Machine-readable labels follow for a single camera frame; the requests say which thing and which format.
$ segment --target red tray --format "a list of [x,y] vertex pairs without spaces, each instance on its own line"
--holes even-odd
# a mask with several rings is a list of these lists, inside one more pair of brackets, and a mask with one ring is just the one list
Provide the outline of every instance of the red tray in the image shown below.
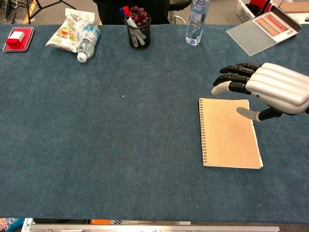
[[33,33],[34,33],[34,28],[33,27],[13,27],[9,37],[12,35],[14,31],[22,31],[24,32],[25,36],[21,43],[19,45],[8,45],[5,43],[3,47],[3,52],[26,52],[29,44],[31,42]]

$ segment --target brown notebook cover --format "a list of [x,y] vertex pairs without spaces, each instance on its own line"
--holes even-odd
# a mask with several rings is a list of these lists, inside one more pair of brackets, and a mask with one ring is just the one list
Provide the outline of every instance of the brown notebook cover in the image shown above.
[[204,166],[261,168],[253,122],[237,113],[248,100],[200,98],[199,117]]

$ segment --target robot finger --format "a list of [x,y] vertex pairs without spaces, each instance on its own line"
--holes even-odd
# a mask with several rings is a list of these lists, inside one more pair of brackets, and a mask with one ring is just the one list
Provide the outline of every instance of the robot finger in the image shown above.
[[233,82],[240,82],[240,83],[247,83],[247,81],[250,79],[248,76],[242,76],[242,75],[235,75],[235,74],[225,74],[219,76],[213,83],[214,86],[217,86],[218,84],[225,82],[225,81],[233,81]]
[[233,82],[233,81],[225,81],[216,85],[212,90],[212,95],[218,95],[224,91],[233,91],[237,93],[245,93],[251,94],[250,91],[246,90],[245,83]]
[[244,67],[242,65],[235,65],[235,66],[227,66],[220,70],[220,73],[236,73],[239,75],[251,76],[255,73],[256,69],[251,69]]
[[266,120],[266,119],[270,119],[270,118],[273,118],[273,117],[280,117],[283,114],[282,111],[277,110],[273,107],[265,109],[261,112],[256,112],[256,111],[253,111],[253,110],[248,110],[248,109],[243,108],[243,107],[238,107],[236,109],[236,111],[239,114],[241,114],[242,116],[244,116],[248,119],[252,119],[254,121],[258,121],[258,122]]
[[258,68],[261,67],[260,64],[253,64],[253,63],[242,63],[242,64],[237,64],[236,66],[239,66],[239,65],[245,68],[254,69],[254,70],[257,70]]

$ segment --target spiral binding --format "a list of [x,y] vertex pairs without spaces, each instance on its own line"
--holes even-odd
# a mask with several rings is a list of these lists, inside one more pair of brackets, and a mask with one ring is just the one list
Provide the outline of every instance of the spiral binding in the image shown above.
[[205,134],[205,124],[204,124],[204,111],[203,111],[203,100],[198,100],[198,109],[199,109],[199,122],[201,127],[201,142],[202,142],[202,154],[203,154],[203,163],[207,163],[207,150],[206,150],[206,134]]

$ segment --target white lid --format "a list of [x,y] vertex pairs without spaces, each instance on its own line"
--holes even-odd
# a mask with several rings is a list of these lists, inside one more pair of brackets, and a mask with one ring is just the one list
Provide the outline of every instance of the white lid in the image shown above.
[[9,37],[10,39],[18,39],[20,42],[23,40],[25,34],[22,31],[14,31]]
[[78,59],[81,63],[86,62],[87,58],[88,58],[88,57],[87,57],[87,54],[84,53],[84,52],[79,52],[79,53],[77,54],[77,59]]

